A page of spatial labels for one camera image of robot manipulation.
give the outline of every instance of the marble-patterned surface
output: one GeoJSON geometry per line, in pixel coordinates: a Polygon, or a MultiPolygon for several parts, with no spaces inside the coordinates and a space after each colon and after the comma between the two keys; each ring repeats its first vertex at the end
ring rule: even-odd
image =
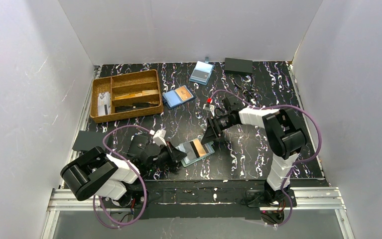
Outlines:
{"type": "MultiPolygon", "coordinates": [[[[214,63],[214,71],[206,86],[190,82],[188,79],[195,63],[154,63],[154,64],[120,64],[103,65],[100,77],[114,76],[130,72],[156,69],[160,78],[161,89],[167,92],[186,85],[196,96],[195,99],[170,110],[164,107],[160,115],[118,120],[96,124],[89,119],[87,130],[110,132],[115,127],[125,124],[138,124],[146,128],[166,129],[166,139],[174,145],[195,139],[205,130],[209,112],[202,109],[203,104],[217,89],[226,89],[243,97],[232,83],[246,85],[254,82],[256,106],[290,104],[299,106],[285,62],[254,62],[254,73],[251,77],[225,75],[223,63],[214,63]]],[[[214,98],[216,104],[228,93],[220,92],[214,98]]],[[[126,155],[131,138],[141,133],[135,128],[123,129],[114,133],[109,145],[126,155]]],[[[156,180],[209,180],[209,179],[266,179],[270,170],[272,151],[266,141],[265,131],[251,125],[236,125],[225,131],[222,140],[214,143],[215,153],[202,161],[183,168],[156,170],[148,179],[156,180]]],[[[311,144],[304,147],[301,157],[307,158],[313,153],[311,144]]],[[[294,178],[322,178],[316,160],[307,165],[299,164],[292,175],[294,178]]]]}

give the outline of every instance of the blue case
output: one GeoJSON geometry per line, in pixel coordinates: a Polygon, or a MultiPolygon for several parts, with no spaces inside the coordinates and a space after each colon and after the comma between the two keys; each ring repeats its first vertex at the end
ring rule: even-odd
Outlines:
{"type": "Polygon", "coordinates": [[[195,98],[195,96],[189,91],[189,89],[186,86],[181,86],[181,87],[179,87],[175,90],[171,90],[171,91],[168,91],[166,93],[163,93],[163,103],[165,105],[167,105],[169,110],[195,98]],[[191,97],[188,97],[184,101],[179,97],[178,93],[176,92],[181,87],[184,87],[184,90],[187,90],[187,92],[191,96],[191,97]]]}
{"type": "Polygon", "coordinates": [[[189,81],[196,82],[198,84],[206,86],[208,80],[210,79],[211,72],[213,71],[214,65],[197,61],[197,65],[189,78],[189,81]]]}

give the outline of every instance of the white wall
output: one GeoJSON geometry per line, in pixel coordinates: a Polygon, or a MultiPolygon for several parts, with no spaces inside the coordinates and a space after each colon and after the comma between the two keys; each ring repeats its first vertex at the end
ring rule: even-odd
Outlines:
{"type": "Polygon", "coordinates": [[[0,0],[0,239],[41,236],[92,75],[57,0],[0,0]]]}
{"type": "Polygon", "coordinates": [[[382,1],[324,0],[294,72],[356,238],[382,238],[382,1]]]}
{"type": "Polygon", "coordinates": [[[60,0],[95,65],[290,61],[322,0],[60,0]]]}

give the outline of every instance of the purple cable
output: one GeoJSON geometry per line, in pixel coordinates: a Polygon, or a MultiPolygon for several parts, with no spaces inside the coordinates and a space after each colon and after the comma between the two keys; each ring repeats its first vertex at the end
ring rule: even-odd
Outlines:
{"type": "Polygon", "coordinates": [[[235,95],[234,93],[232,93],[232,92],[230,92],[230,91],[227,91],[227,90],[215,90],[215,91],[211,94],[211,97],[210,97],[210,98],[212,99],[213,96],[214,96],[215,94],[217,94],[217,92],[220,92],[220,91],[222,91],[222,92],[226,92],[226,93],[229,93],[229,94],[232,94],[232,95],[238,97],[238,99],[240,99],[241,101],[245,102],[247,105],[249,105],[249,103],[246,102],[244,99],[242,99],[241,97],[239,97],[239,96],[235,95]]]}
{"type": "MultiPolygon", "coordinates": [[[[307,158],[307,159],[302,159],[302,160],[298,160],[298,161],[295,161],[293,164],[292,164],[292,168],[289,170],[289,172],[286,174],[285,176],[285,179],[283,180],[282,182],[282,185],[280,186],[280,190],[282,191],[282,193],[288,198],[288,200],[290,202],[292,202],[290,196],[285,192],[284,190],[284,184],[286,183],[287,179],[289,178],[289,176],[292,174],[293,172],[293,167],[296,165],[296,164],[299,164],[299,163],[307,163],[311,160],[313,160],[315,157],[317,157],[318,153],[320,152],[320,149],[321,149],[321,144],[322,144],[322,138],[321,138],[321,131],[320,131],[320,127],[318,126],[318,124],[314,121],[313,117],[307,113],[306,111],[304,111],[303,109],[299,108],[299,107],[296,107],[296,106],[291,106],[291,105],[277,105],[277,106],[270,106],[270,107],[265,107],[265,108],[259,108],[259,107],[253,107],[251,106],[248,102],[246,102],[244,99],[240,98],[239,96],[235,95],[234,93],[230,92],[230,91],[226,91],[226,90],[216,90],[215,92],[212,93],[211,97],[210,98],[213,98],[214,94],[216,94],[217,92],[227,92],[229,94],[232,94],[236,97],[238,97],[238,99],[240,99],[241,101],[243,101],[244,103],[246,103],[247,105],[249,105],[250,107],[252,107],[254,110],[271,110],[271,109],[278,109],[278,108],[292,108],[294,110],[297,110],[297,111],[300,111],[301,113],[303,113],[304,115],[306,115],[310,120],[311,122],[313,123],[314,127],[315,127],[315,130],[317,131],[317,135],[318,135],[318,145],[317,145],[317,150],[314,152],[314,154],[307,158]]],[[[293,211],[293,204],[291,203],[290,204],[290,207],[289,207],[289,215],[286,217],[285,220],[283,220],[282,223],[278,224],[278,226],[282,226],[284,225],[285,223],[287,223],[287,221],[290,219],[290,216],[292,215],[292,211],[293,211]]]]}
{"type": "Polygon", "coordinates": [[[110,216],[110,214],[107,212],[107,209],[106,207],[104,206],[103,204],[103,200],[102,198],[99,196],[99,200],[100,200],[100,207],[103,209],[104,213],[106,214],[106,216],[110,219],[110,221],[120,225],[120,226],[127,226],[127,225],[131,225],[133,223],[135,223],[136,221],[138,221],[138,219],[142,216],[142,214],[144,213],[144,210],[145,210],[145,206],[147,205],[147,188],[145,187],[145,183],[144,183],[144,180],[142,179],[141,175],[132,167],[132,165],[129,163],[129,161],[123,157],[122,155],[118,154],[116,151],[114,151],[113,149],[111,149],[110,147],[107,146],[106,144],[106,139],[114,132],[118,131],[119,129],[122,129],[122,128],[126,128],[126,127],[136,127],[136,128],[140,128],[140,129],[143,129],[147,132],[150,132],[150,130],[142,127],[142,126],[139,126],[139,125],[124,125],[124,126],[121,126],[119,128],[115,128],[113,129],[110,133],[108,133],[104,138],[103,138],[103,145],[106,149],[110,150],[111,153],[113,153],[114,155],[120,157],[122,160],[126,161],[126,163],[128,164],[129,168],[132,169],[132,171],[138,176],[138,179],[140,180],[141,182],[141,185],[142,185],[142,188],[144,190],[144,203],[142,205],[142,209],[141,211],[139,212],[138,216],[136,218],[134,218],[132,221],[130,222],[127,222],[127,223],[121,223],[119,221],[117,221],[116,219],[112,218],[112,216],[110,216]]]}
{"type": "Polygon", "coordinates": [[[94,197],[93,197],[93,209],[94,209],[94,214],[96,215],[96,218],[101,223],[101,225],[105,226],[106,228],[110,228],[110,229],[117,229],[118,228],[118,227],[114,227],[114,226],[109,226],[109,225],[105,224],[103,221],[101,221],[101,218],[98,216],[97,210],[96,210],[96,195],[94,195],[94,197]]]}

